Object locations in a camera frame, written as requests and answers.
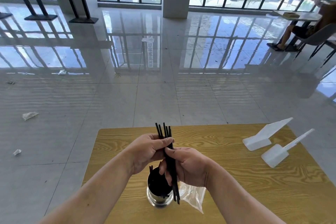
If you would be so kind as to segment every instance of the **clear plastic bag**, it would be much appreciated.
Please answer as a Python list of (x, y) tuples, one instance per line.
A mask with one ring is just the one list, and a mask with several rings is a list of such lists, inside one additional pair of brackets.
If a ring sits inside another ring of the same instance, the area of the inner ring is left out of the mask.
[(205, 194), (205, 187), (195, 187), (180, 182), (180, 199), (189, 203), (192, 207), (203, 213), (202, 202)]

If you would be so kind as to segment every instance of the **shorts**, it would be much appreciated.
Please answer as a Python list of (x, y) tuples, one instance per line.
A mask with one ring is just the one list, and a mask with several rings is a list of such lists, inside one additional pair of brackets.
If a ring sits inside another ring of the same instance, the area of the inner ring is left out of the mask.
[(308, 28), (303, 28), (303, 27), (300, 27), (300, 26), (294, 26), (293, 30), (292, 30), (292, 33), (294, 35), (300, 37), (300, 38), (305, 39), (305, 38), (309, 37), (309, 35), (306, 34), (307, 31), (308, 31)]

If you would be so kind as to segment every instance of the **foot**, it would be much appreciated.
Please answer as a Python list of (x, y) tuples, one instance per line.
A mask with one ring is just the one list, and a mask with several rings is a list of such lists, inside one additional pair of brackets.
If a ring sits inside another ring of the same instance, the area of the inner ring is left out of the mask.
[(284, 51), (284, 50), (285, 50), (285, 47), (282, 46), (281, 44), (278, 44), (278, 45), (277, 45), (277, 48), (280, 49), (281, 51)]

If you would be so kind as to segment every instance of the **bundle of black straws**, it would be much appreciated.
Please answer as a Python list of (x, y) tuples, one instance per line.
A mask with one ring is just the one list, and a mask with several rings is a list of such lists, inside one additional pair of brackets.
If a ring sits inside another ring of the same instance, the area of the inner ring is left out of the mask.
[[(165, 124), (163, 123), (163, 130), (165, 132), (165, 136), (163, 136), (162, 134), (162, 130), (161, 130), (161, 125), (155, 123), (156, 129), (157, 129), (157, 133), (159, 135), (160, 139), (166, 138), (166, 137), (171, 137), (171, 129), (170, 126), (167, 127), (165, 126)], [(171, 143), (170, 145), (168, 145), (168, 148), (170, 149), (174, 149), (173, 147), (173, 143)], [(180, 194), (179, 194), (179, 188), (177, 186), (177, 173), (176, 173), (176, 164), (175, 164), (175, 160), (171, 157), (169, 157), (166, 152), (163, 152), (165, 154), (165, 158), (166, 158), (166, 163), (167, 163), (167, 170), (172, 178), (172, 187), (173, 187), (173, 194), (174, 194), (174, 201), (177, 200), (177, 203), (180, 204)]]

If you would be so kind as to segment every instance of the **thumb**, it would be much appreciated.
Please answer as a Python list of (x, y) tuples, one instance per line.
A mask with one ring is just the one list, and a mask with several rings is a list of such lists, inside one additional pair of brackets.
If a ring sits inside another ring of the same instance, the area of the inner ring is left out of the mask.
[(181, 150), (172, 150), (166, 147), (165, 152), (169, 157), (183, 162), (183, 153), (181, 152)]
[(174, 139), (172, 137), (167, 137), (167, 138), (164, 138), (164, 139), (153, 140), (154, 150), (157, 151), (157, 150), (160, 150), (162, 148), (165, 148), (168, 145), (170, 145), (173, 141), (174, 141)]

